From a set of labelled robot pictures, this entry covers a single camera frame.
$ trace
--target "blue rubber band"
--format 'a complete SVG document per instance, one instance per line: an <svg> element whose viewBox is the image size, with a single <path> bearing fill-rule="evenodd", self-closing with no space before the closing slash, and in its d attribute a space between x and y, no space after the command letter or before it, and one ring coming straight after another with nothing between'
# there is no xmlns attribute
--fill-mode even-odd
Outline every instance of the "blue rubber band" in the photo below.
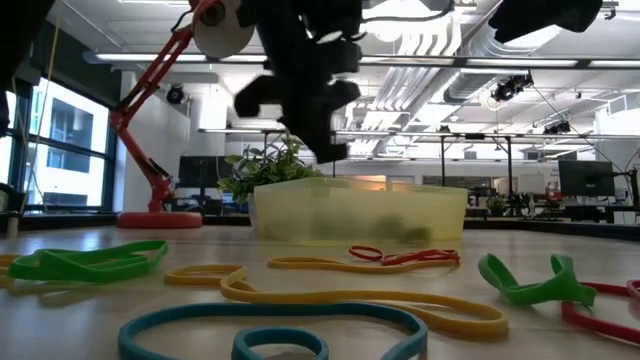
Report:
<svg viewBox="0 0 640 360"><path fill-rule="evenodd" d="M203 316L330 316L361 315L391 321L409 330L411 335L383 356L382 360L406 360L419 355L427 344L427 326L415 315L399 309L366 304L337 303L328 305L266 305L208 303L178 306L143 315L125 324L118 334L118 350L122 360L176 360L146 350L134 337L152 327L171 321ZM290 327L266 327L239 332L233 342L232 360L261 360L251 347L267 344L293 344L313 351L316 360L327 360L329 348L318 336Z"/></svg>

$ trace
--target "potted plant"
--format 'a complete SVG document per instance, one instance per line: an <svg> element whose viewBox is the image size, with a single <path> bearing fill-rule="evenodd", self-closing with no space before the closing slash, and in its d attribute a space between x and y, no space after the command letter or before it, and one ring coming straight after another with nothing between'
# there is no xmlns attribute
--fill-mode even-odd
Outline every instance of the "potted plant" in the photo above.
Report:
<svg viewBox="0 0 640 360"><path fill-rule="evenodd" d="M231 176L220 179L220 191L231 192L233 200L241 205L249 203L251 225L257 228L257 213L253 199L256 186L322 176L298 158L300 140L286 136L280 147L273 143L266 149L247 147L242 155L231 155L225 161L234 165Z"/></svg>
<svg viewBox="0 0 640 360"><path fill-rule="evenodd" d="M502 216L507 208L507 200L494 196L487 200L487 208L489 208L492 216Z"/></svg>

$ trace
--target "robotic claw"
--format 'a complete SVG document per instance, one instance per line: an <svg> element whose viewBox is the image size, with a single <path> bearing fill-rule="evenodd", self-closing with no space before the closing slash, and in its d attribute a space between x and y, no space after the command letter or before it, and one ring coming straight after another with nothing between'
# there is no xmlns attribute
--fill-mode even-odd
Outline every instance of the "robotic claw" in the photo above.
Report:
<svg viewBox="0 0 640 360"><path fill-rule="evenodd" d="M268 60L263 75L242 89L234 107L240 117L256 117L261 104L279 104L278 119L298 136L318 163L347 157L346 144L332 144L331 114L360 97L358 86L337 80L355 73L362 58L360 0L243 0L237 11L241 27L255 26ZM324 41L339 34L331 41Z"/></svg>

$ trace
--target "plastic container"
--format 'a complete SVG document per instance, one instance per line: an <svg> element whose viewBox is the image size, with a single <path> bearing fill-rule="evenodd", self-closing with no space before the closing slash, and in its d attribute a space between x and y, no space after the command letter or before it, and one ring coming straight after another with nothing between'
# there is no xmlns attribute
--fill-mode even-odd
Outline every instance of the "plastic container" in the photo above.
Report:
<svg viewBox="0 0 640 360"><path fill-rule="evenodd" d="M256 187L255 202L264 238L437 247L460 243L467 190L309 178Z"/></svg>

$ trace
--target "lamp base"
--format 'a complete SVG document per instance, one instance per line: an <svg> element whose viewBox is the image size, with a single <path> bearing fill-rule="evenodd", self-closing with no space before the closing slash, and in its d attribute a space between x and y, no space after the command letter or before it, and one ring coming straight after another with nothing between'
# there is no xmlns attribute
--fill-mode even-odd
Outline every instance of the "lamp base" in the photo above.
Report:
<svg viewBox="0 0 640 360"><path fill-rule="evenodd" d="M193 229L202 227L202 215L191 212L120 213L116 227L123 229Z"/></svg>

